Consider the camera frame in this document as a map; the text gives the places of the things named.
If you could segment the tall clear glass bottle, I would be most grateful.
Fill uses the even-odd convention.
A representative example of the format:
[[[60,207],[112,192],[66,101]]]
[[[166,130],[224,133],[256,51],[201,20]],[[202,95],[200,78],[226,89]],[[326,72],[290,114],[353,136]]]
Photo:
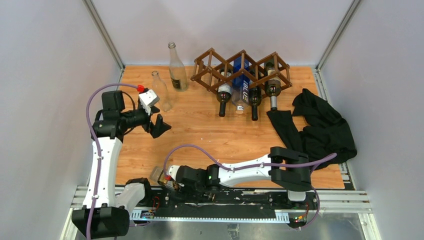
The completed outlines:
[[[161,110],[168,112],[172,109],[173,105],[166,83],[161,79],[158,71],[154,70],[151,75],[153,78],[152,88],[159,97],[158,103],[160,104]]]

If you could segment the clear whisky bottle black label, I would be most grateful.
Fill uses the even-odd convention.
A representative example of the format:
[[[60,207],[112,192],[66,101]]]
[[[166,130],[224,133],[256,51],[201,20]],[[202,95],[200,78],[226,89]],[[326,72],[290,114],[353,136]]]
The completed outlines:
[[[178,191],[181,185],[176,181],[166,181],[164,170],[159,166],[156,166],[150,174],[150,179],[158,183],[160,186],[165,187],[172,191]]]

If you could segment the clear bottle with dark label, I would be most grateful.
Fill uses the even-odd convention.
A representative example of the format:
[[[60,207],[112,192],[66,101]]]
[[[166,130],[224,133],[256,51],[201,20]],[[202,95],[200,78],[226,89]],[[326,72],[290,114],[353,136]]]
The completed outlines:
[[[184,92],[188,89],[185,66],[178,56],[176,44],[174,42],[169,42],[168,48],[170,53],[169,75],[172,86],[176,91]]]

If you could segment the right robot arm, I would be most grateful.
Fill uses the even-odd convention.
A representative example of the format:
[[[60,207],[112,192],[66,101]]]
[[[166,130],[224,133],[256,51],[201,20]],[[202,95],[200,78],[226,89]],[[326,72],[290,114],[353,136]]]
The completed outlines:
[[[271,181],[288,191],[286,204],[298,209],[312,190],[309,157],[305,153],[274,146],[262,157],[239,163],[216,163],[206,169],[171,165],[166,174],[190,194],[217,193],[223,188],[254,181]]]

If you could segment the dark wine bottle white label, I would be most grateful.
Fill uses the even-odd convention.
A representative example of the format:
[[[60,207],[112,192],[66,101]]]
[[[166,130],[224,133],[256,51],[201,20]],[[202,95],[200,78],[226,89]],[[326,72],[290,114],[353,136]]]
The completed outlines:
[[[233,89],[228,83],[223,83],[217,89],[216,99],[219,102],[219,112],[220,117],[226,115],[226,104],[230,101],[232,97]]]

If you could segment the brown wooden wine rack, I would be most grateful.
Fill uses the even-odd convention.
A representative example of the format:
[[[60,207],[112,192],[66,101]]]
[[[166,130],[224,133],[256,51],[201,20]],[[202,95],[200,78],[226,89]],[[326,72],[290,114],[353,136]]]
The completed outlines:
[[[234,70],[233,62],[240,58],[242,61],[249,62],[248,68],[241,66],[239,70]],[[273,61],[274,73],[269,76],[259,78],[259,74],[265,75],[265,63]],[[274,78],[282,81],[281,89],[285,90],[292,87],[290,79],[290,66],[279,56],[277,52],[273,52],[262,59],[255,61],[243,49],[228,59],[224,59],[214,48],[210,48],[194,60],[191,81],[202,85],[207,91],[216,94],[218,87],[223,84],[232,84],[232,80],[246,76],[252,83],[248,88],[260,87],[265,89],[265,82]]]

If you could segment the blue square bottle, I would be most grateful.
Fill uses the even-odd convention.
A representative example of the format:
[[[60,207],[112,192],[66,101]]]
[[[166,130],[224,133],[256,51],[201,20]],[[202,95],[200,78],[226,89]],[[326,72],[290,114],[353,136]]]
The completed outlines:
[[[244,60],[245,69],[249,68],[249,61]],[[234,60],[233,72],[236,73],[242,68],[242,58],[238,57]],[[236,114],[243,114],[249,105],[249,84],[250,80],[244,74],[232,80],[232,97],[231,102],[235,106]]]

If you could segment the dark wine bottle middle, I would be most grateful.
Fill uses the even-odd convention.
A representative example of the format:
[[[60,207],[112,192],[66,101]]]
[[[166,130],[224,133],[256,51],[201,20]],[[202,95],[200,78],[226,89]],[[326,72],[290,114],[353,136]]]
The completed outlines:
[[[259,119],[258,107],[262,102],[262,89],[260,86],[255,86],[249,89],[248,101],[251,106],[251,120],[257,121]]]

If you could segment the dark wine bottle silver neck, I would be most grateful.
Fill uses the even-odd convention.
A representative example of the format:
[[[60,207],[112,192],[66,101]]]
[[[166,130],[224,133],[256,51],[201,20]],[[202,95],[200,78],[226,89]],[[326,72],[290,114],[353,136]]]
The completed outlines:
[[[267,61],[264,65],[265,77],[275,72],[275,63],[273,60]],[[278,110],[277,97],[281,93],[281,80],[279,77],[270,78],[265,82],[265,93],[270,98],[270,110],[275,112]]]

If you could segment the black cloth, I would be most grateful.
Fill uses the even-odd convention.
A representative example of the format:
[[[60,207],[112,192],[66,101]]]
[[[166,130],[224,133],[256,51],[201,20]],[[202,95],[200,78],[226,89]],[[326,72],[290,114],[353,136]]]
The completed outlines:
[[[358,151],[348,122],[326,100],[304,88],[292,105],[294,110],[268,111],[266,114],[287,149],[308,155],[315,162],[335,153],[317,169],[342,164]]]

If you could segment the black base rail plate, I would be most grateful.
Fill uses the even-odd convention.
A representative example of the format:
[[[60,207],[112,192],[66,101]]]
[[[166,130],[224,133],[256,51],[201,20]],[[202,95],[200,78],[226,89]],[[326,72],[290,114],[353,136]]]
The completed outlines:
[[[305,200],[292,201],[284,189],[224,189],[216,193],[185,194],[154,187],[151,197],[138,203],[130,214],[137,224],[153,221],[222,223],[301,223],[317,210],[314,192]]]

